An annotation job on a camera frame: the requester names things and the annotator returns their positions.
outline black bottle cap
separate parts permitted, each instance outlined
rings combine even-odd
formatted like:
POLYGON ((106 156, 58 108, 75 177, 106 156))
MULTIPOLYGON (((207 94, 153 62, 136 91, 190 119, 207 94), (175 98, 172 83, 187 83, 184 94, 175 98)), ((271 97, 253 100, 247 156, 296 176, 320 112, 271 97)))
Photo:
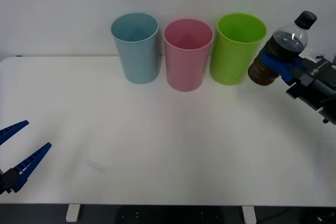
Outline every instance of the black bottle cap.
POLYGON ((312 24, 315 23, 316 20, 316 15, 306 10, 300 14, 300 16, 294 21, 294 23, 298 27, 308 30, 312 26, 312 24))

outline cup rim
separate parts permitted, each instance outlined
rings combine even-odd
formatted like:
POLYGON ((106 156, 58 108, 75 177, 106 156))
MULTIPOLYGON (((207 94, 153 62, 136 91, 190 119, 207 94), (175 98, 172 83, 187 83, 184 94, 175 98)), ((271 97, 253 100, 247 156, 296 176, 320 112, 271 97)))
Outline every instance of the cup rim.
POLYGON ((232 42, 234 42, 234 43, 237 43, 237 44, 243 44, 243 45, 255 44, 255 43, 257 43, 257 42, 263 40, 263 39, 266 37, 266 35, 267 35, 267 26, 264 24, 264 22, 263 22, 260 18, 254 16, 254 15, 248 14, 248 13, 229 13, 229 14, 227 14, 227 15, 224 15, 223 17, 221 17, 221 18, 219 19, 219 21, 217 22, 217 26, 216 26, 216 27, 217 27, 217 32, 218 32, 222 37, 224 37, 224 38, 226 38, 227 40, 232 41, 232 42), (243 14, 243 15, 250 16, 250 17, 253 17, 253 18, 255 18, 256 20, 258 20, 258 21, 264 26, 264 28, 265 28, 265 35, 264 35, 261 39, 257 39, 257 40, 252 41, 252 42, 240 42, 240 41, 236 41, 236 40, 233 40, 233 39, 230 39, 230 38, 226 37, 226 36, 225 36, 224 34, 222 34, 221 31, 219 30, 219 27, 218 27, 219 22, 220 22, 223 18, 225 18, 225 17, 227 17, 227 16, 229 16, 229 15, 235 15, 235 14, 243 14))
POLYGON ((123 15, 119 16, 118 18, 116 18, 116 19, 112 22, 112 25, 111 25, 111 27, 110 27, 110 32, 111 32, 111 34, 112 34, 112 36, 113 36, 114 39, 116 39, 116 40, 118 40, 118 41, 121 41, 121 42, 124 42, 124 43, 131 43, 131 44, 140 43, 140 42, 144 42, 144 41, 146 41, 146 40, 149 40, 149 39, 153 38, 153 37, 158 33, 158 31, 159 31, 159 22, 156 20, 156 18, 154 18, 152 15, 149 15, 149 14, 147 14, 147 13, 143 13, 143 12, 131 12, 131 13, 123 14, 123 15), (113 34, 113 32, 112 32, 112 26, 113 26, 113 24, 114 24, 119 18, 122 18, 123 16, 129 15, 129 14, 144 14, 144 15, 147 15, 147 16, 150 16, 151 18, 153 18, 153 19, 155 20, 155 22, 156 22, 156 30, 155 30, 155 32, 154 32, 151 36, 149 36, 148 38, 143 39, 143 40, 138 40, 138 41, 127 41, 127 40, 122 40, 122 39, 117 38, 117 37, 113 34))
POLYGON ((166 42, 168 45, 170 45, 171 47, 176 48, 176 49, 178 49, 178 50, 182 50, 182 51, 197 51, 197 50, 201 50, 201 49, 206 48, 206 47, 208 47, 209 45, 211 45, 211 43, 212 43, 213 40, 214 40, 214 31, 212 30, 211 26, 210 26, 207 22, 205 22, 205 21, 203 21, 203 20, 200 20, 200 19, 197 19, 197 18, 179 18, 179 19, 176 19, 176 20, 170 22, 170 23, 166 26, 166 28, 165 28, 164 31, 163 31, 163 39, 164 39, 164 42, 166 42), (210 28, 210 31, 211 31, 211 33, 212 33, 212 36, 211 36, 211 40, 210 40, 210 42, 209 42, 208 44, 206 44, 206 45, 203 46, 203 47, 197 48, 197 49, 183 49, 183 48, 174 46, 173 44, 171 44, 171 43, 169 43, 169 42, 167 41, 166 36, 165 36, 165 33, 166 33, 166 29, 169 27, 169 25, 171 25, 171 24, 174 23, 174 22, 180 21, 180 20, 188 20, 188 19, 191 19, 191 20, 195 20, 195 21, 201 22, 201 23, 205 24, 208 28, 210 28))

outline bottle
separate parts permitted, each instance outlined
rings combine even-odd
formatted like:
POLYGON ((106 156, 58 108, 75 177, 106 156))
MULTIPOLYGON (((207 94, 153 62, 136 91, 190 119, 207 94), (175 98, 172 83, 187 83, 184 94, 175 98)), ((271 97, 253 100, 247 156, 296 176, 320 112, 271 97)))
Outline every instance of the bottle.
POLYGON ((251 80, 261 86, 273 83, 279 74, 269 69, 262 62, 260 55, 266 52, 276 60, 292 63, 307 46, 307 30, 316 20, 316 15, 306 10, 293 24, 277 29, 248 68, 248 76, 251 80))

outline robotic arm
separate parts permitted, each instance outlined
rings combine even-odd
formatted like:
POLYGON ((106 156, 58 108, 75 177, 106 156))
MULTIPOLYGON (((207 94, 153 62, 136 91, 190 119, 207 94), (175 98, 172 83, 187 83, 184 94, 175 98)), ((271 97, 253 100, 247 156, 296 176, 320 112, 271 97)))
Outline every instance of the robotic arm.
POLYGON ((299 98, 323 117, 324 123, 336 125, 336 65, 322 58, 315 63, 296 57, 293 63, 281 62, 266 52, 262 62, 290 86, 286 91, 292 98, 299 98))

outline plastic cup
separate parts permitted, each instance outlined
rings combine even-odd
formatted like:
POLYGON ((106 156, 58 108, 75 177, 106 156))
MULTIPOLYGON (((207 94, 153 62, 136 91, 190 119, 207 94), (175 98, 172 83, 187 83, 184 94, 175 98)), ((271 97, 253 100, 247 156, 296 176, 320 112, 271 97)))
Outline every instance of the plastic cup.
POLYGON ((197 89, 203 81, 214 34, 197 19, 183 18, 164 30, 167 81, 179 91, 197 89))
POLYGON ((247 71, 267 29, 258 18, 233 13, 222 17, 217 25, 210 75, 224 85, 235 85, 247 71))
POLYGON ((130 82, 145 84, 158 76, 158 30, 157 21, 144 13, 129 13, 113 22, 111 32, 130 82))

